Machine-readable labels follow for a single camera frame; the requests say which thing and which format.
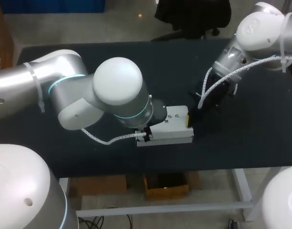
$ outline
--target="white cable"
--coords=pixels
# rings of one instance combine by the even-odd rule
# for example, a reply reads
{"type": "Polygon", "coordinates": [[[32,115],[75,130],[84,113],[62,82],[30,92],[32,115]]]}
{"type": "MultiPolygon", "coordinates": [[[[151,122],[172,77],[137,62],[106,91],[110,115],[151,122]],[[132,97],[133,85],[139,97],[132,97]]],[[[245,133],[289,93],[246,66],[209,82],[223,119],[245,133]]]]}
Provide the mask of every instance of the white cable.
{"type": "Polygon", "coordinates": [[[236,83],[236,85],[235,85],[235,90],[233,91],[233,95],[236,95],[236,93],[237,93],[237,90],[238,90],[238,84],[236,83]]]}
{"type": "Polygon", "coordinates": [[[106,145],[106,146],[107,145],[111,145],[113,142],[116,142],[118,140],[130,138],[130,137],[143,137],[143,136],[146,136],[147,135],[146,133],[129,134],[129,135],[123,135],[123,136],[119,136],[119,137],[113,138],[112,140],[110,140],[108,142],[104,142],[104,141],[98,139],[97,137],[93,136],[86,129],[81,129],[81,130],[83,131],[83,133],[85,133],[87,136],[89,136],[94,141],[99,142],[100,144],[103,144],[103,145],[106,145]]]}
{"type": "Polygon", "coordinates": [[[281,54],[281,65],[282,65],[282,72],[285,73],[285,64],[287,63],[286,59],[285,59],[285,55],[284,55],[284,34],[285,34],[285,27],[287,26],[288,24],[288,21],[289,21],[289,17],[291,16],[292,13],[288,13],[285,17],[284,17],[284,20],[283,20],[283,23],[282,23],[282,27],[281,27],[281,33],[280,33],[280,54],[281,54]]]}
{"type": "Polygon", "coordinates": [[[251,67],[254,67],[254,66],[257,66],[259,64],[262,64],[262,63],[266,63],[266,62],[270,62],[270,61],[276,61],[276,60],[282,60],[282,59],[285,59],[285,60],[292,60],[292,56],[285,56],[285,57],[281,57],[281,56],[272,56],[272,57],[269,57],[269,58],[265,58],[265,59],[262,59],[262,60],[259,60],[259,61],[256,61],[256,62],[253,62],[253,63],[250,63],[242,68],[239,68],[235,71],[233,71],[232,73],[229,73],[227,74],[226,76],[224,76],[223,78],[221,78],[220,80],[218,80],[216,83],[214,83],[206,92],[205,94],[201,97],[200,101],[199,101],[199,104],[198,104],[198,109],[201,109],[202,108],[202,105],[203,105],[203,102],[205,100],[205,98],[209,95],[210,92],[212,92],[213,89],[215,89],[218,85],[220,85],[221,83],[223,83],[224,81],[226,81],[227,79],[231,78],[233,75],[235,74],[239,74],[240,72],[243,72],[245,70],[248,70],[250,69],[251,67]]]}
{"type": "Polygon", "coordinates": [[[204,94],[205,94],[207,79],[208,79],[209,73],[211,73],[211,71],[212,71],[212,68],[208,69],[208,71],[207,71],[207,73],[205,75],[205,78],[204,78],[204,81],[203,81],[203,88],[202,88],[201,96],[204,96],[204,94]]]}

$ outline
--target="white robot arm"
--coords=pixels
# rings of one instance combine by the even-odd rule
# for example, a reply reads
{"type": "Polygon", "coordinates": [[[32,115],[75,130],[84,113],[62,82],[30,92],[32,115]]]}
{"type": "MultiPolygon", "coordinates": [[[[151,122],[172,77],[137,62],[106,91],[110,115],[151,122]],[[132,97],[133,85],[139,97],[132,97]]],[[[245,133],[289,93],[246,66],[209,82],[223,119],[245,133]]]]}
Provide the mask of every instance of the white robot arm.
{"type": "Polygon", "coordinates": [[[207,72],[198,109],[220,105],[236,91],[244,70],[262,64],[271,70],[292,70],[292,13],[283,15],[275,7],[258,2],[212,68],[207,72]]]}
{"type": "Polygon", "coordinates": [[[0,70],[0,118],[43,100],[52,100],[60,124],[78,130],[97,122],[103,112],[125,126],[143,129],[162,122],[164,104],[152,100],[138,66],[126,58],[103,62],[88,74],[81,57],[59,50],[29,63],[0,70]]]}

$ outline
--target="gray floor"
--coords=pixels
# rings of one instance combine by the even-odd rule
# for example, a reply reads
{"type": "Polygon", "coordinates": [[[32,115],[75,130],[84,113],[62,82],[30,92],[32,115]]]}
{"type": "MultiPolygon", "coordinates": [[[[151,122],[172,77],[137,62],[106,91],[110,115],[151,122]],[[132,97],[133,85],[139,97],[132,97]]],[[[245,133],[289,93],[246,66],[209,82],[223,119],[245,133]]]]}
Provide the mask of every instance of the gray floor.
{"type": "MultiPolygon", "coordinates": [[[[221,29],[217,38],[229,38],[237,25],[257,0],[231,0],[232,19],[227,28],[221,29]]],[[[267,0],[281,9],[283,0],[267,0]]],[[[107,0],[103,14],[17,14],[5,15],[13,36],[16,62],[22,48],[34,45],[60,43],[128,42],[148,41],[172,32],[171,25],[154,18],[155,0],[107,0]]],[[[267,169],[246,169],[247,179],[255,190],[267,169]]],[[[205,203],[235,201],[237,195],[228,171],[201,171],[202,190],[193,191],[187,198],[169,203],[205,203]]],[[[146,202],[142,190],[128,191],[121,196],[84,197],[83,209],[146,206],[168,204],[146,202]]],[[[242,222],[239,210],[206,211],[191,213],[164,213],[134,215],[135,229],[225,229],[228,218],[241,221],[242,229],[264,229],[262,218],[255,222],[242,222]]],[[[125,216],[106,217],[103,229],[127,229],[125,216]]]]}

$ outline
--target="cable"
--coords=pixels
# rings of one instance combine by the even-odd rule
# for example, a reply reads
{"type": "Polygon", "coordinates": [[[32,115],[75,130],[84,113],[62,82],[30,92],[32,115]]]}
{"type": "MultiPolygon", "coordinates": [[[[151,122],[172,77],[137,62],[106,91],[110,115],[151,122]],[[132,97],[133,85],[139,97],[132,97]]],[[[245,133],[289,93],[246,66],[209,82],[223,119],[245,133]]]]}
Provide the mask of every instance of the cable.
{"type": "Polygon", "coordinates": [[[201,99],[199,101],[198,104],[198,109],[202,108],[203,102],[206,99],[206,97],[209,95],[210,92],[213,91],[213,89],[215,89],[218,85],[220,85],[221,83],[223,83],[224,81],[226,81],[227,79],[231,78],[233,75],[239,74],[240,72],[246,71],[254,66],[257,66],[259,64],[262,63],[266,63],[266,62],[271,62],[271,61],[276,61],[276,60],[282,60],[282,59],[286,59],[286,60],[292,60],[292,56],[285,56],[285,57],[281,57],[281,56],[271,56],[269,58],[265,58],[253,63],[250,63],[242,68],[238,68],[237,70],[227,74],[226,76],[224,76],[223,78],[221,78],[220,80],[218,80],[216,83],[214,83],[206,92],[204,95],[201,96],[201,99]]]}
{"type": "Polygon", "coordinates": [[[87,136],[89,136],[91,139],[93,139],[94,141],[96,142],[99,142],[100,144],[103,144],[103,145],[111,145],[113,142],[116,142],[118,140],[122,140],[122,139],[126,139],[126,138],[130,138],[130,137],[143,137],[143,136],[146,136],[147,134],[145,132],[143,133],[137,133],[137,134],[129,134],[129,135],[123,135],[123,136],[119,136],[119,137],[116,137],[116,138],[113,138],[111,139],[110,141],[108,142],[104,142],[100,139],[98,139],[97,137],[93,136],[90,132],[88,132],[86,129],[81,129],[83,131],[83,133],[85,133],[87,136]]]}
{"type": "Polygon", "coordinates": [[[236,95],[236,93],[237,93],[237,90],[238,90],[238,84],[236,83],[236,85],[235,85],[235,90],[233,90],[233,95],[236,95]]]}
{"type": "Polygon", "coordinates": [[[133,229],[133,224],[132,224],[131,218],[130,218],[130,216],[128,214],[127,214],[127,217],[129,219],[130,229],[133,229]]]}
{"type": "Polygon", "coordinates": [[[209,76],[209,73],[211,73],[212,71],[212,67],[210,69],[208,69],[206,75],[205,75],[205,78],[204,78],[204,81],[203,81],[203,88],[202,88],[202,96],[205,94],[205,90],[206,90],[206,84],[207,84],[207,79],[208,79],[208,76],[209,76]]]}
{"type": "MultiPolygon", "coordinates": [[[[133,224],[132,224],[131,218],[129,215],[127,215],[127,217],[129,219],[130,229],[133,229],[133,224]]],[[[97,216],[94,218],[93,221],[89,221],[89,220],[78,217],[79,223],[85,223],[87,225],[88,229],[101,229],[103,226],[104,216],[100,216],[97,223],[96,223],[96,219],[97,219],[97,216]]]]}

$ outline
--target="black table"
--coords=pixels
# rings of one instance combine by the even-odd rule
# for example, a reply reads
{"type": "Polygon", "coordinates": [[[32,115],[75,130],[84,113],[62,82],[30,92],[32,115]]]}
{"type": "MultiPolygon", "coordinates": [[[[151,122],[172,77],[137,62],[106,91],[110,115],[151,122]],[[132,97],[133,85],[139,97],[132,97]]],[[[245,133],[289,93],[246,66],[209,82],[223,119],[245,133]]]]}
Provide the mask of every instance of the black table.
{"type": "MultiPolygon", "coordinates": [[[[90,73],[121,56],[141,69],[149,93],[168,106],[192,106],[187,92],[204,77],[228,40],[128,42],[37,46],[23,49],[19,64],[58,49],[72,49],[90,73]]],[[[132,133],[112,115],[87,128],[102,140],[132,133]]],[[[194,126],[193,144],[136,147],[134,139],[100,145],[81,131],[63,129],[48,101],[0,120],[0,143],[36,151],[57,177],[175,172],[292,165],[292,78],[250,69],[237,96],[223,101],[194,126]]]]}

